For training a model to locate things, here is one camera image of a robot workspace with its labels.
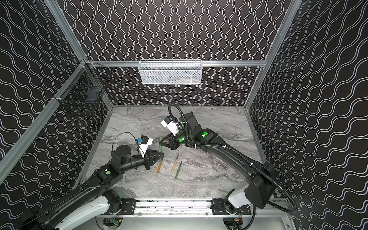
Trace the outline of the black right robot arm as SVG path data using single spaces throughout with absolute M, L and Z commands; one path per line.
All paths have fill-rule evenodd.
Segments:
M 179 119 L 167 116 L 161 121 L 161 125 L 171 132 L 160 142 L 163 146 L 172 150 L 180 146 L 201 149 L 221 159 L 244 178 L 245 185 L 232 190 L 225 198 L 230 208 L 249 204 L 260 209 L 266 206 L 276 187 L 257 170 L 260 169 L 275 179 L 275 170 L 270 163 L 260 163 L 243 153 L 237 153 L 215 131 L 202 128 L 192 112 Z

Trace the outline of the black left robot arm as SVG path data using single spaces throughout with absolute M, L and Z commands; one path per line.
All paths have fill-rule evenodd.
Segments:
M 128 145 L 121 145 L 111 152 L 111 160 L 94 171 L 92 176 L 69 194 L 63 196 L 49 208 L 32 211 L 22 223 L 22 230 L 54 230 L 67 215 L 82 204 L 98 195 L 108 194 L 107 190 L 122 179 L 126 171 L 144 166 L 149 170 L 164 156 L 158 150 L 148 149 L 145 154 L 131 154 Z

